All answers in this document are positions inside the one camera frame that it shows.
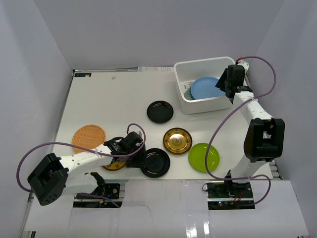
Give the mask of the blue plastic plate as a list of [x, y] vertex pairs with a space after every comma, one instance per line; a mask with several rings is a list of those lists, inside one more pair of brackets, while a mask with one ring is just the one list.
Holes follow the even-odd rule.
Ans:
[[195, 100], [224, 96], [225, 93], [216, 87], [218, 82], [214, 77], [196, 79], [191, 88], [191, 95]]

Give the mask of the black glossy plate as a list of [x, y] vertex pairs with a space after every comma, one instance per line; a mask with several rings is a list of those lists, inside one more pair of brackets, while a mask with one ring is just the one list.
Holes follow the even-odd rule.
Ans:
[[169, 155], [159, 148], [148, 149], [144, 162], [140, 169], [145, 176], [152, 179], [164, 176], [170, 168]]

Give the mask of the light green ceramic plate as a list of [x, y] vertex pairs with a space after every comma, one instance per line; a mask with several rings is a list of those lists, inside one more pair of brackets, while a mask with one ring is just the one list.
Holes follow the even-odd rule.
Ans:
[[188, 89], [188, 90], [184, 93], [184, 97], [185, 97], [186, 100], [189, 100], [189, 101], [192, 101], [192, 100], [195, 99], [195, 98], [192, 96], [190, 89]]

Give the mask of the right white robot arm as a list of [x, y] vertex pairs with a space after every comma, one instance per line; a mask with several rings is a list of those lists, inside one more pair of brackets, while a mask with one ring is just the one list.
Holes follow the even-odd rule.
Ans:
[[220, 77], [216, 87], [225, 92], [233, 104], [234, 111], [240, 111], [249, 124], [243, 143], [244, 155], [239, 163], [227, 173], [231, 181], [224, 184], [224, 193], [231, 198], [241, 193], [240, 184], [250, 178], [266, 163], [282, 155], [285, 122], [267, 113], [255, 99], [249, 86], [244, 85], [245, 68], [229, 65]]

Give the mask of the white plastic bin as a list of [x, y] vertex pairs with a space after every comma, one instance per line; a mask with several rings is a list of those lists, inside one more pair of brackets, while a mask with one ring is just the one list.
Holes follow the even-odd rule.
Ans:
[[196, 79], [214, 77], [219, 79], [224, 70], [235, 60], [230, 57], [217, 57], [178, 62], [174, 65], [177, 94], [184, 114], [197, 114], [230, 109], [232, 104], [226, 96], [200, 100], [186, 100], [184, 93], [191, 88]]

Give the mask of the black plate near bin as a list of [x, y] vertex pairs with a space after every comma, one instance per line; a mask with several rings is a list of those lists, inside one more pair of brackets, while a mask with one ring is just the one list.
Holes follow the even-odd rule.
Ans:
[[172, 119], [174, 109], [172, 105], [166, 101], [154, 101], [147, 108], [148, 118], [157, 124], [163, 124]]

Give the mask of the small yellow patterned plate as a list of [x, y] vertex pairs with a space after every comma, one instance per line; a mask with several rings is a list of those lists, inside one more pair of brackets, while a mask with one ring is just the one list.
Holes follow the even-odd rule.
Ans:
[[112, 164], [102, 166], [104, 169], [108, 171], [118, 171], [126, 166], [126, 162], [114, 162]]

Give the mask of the woven wicker plate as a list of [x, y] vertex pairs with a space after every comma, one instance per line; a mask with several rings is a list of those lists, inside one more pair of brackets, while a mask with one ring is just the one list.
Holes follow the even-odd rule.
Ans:
[[105, 131], [98, 125], [89, 124], [78, 129], [72, 138], [72, 144], [94, 149], [106, 141]]

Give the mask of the large yellow patterned plate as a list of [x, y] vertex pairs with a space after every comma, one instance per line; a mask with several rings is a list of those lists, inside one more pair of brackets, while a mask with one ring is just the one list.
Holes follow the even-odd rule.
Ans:
[[173, 155], [182, 155], [187, 153], [193, 144], [191, 134], [179, 127], [169, 129], [163, 136], [163, 145], [165, 149]]

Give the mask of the lime green plate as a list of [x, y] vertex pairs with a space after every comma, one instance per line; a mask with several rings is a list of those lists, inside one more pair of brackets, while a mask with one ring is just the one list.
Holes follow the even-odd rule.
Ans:
[[[205, 156], [207, 153], [208, 144], [207, 143], [198, 143], [195, 144], [189, 152], [188, 158], [190, 165], [197, 171], [206, 173], [206, 166], [205, 166]], [[209, 171], [214, 171], [220, 164], [220, 154], [219, 152], [213, 147], [210, 147], [208, 153], [208, 169]]]

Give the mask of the blue label sticker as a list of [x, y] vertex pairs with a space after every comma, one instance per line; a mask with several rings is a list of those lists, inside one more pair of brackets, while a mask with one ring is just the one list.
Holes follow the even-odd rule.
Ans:
[[75, 73], [74, 77], [91, 77], [91, 73]]

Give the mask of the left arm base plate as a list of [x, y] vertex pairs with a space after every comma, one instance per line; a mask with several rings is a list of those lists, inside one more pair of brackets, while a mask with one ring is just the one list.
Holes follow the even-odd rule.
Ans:
[[119, 183], [105, 183], [96, 188], [95, 195], [107, 197], [109, 199], [118, 199], [120, 194]]

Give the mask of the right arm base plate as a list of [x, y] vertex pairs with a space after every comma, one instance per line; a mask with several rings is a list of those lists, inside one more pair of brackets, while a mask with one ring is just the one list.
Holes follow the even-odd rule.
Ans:
[[207, 193], [209, 210], [255, 209], [251, 184], [232, 181], [207, 182], [202, 186]]

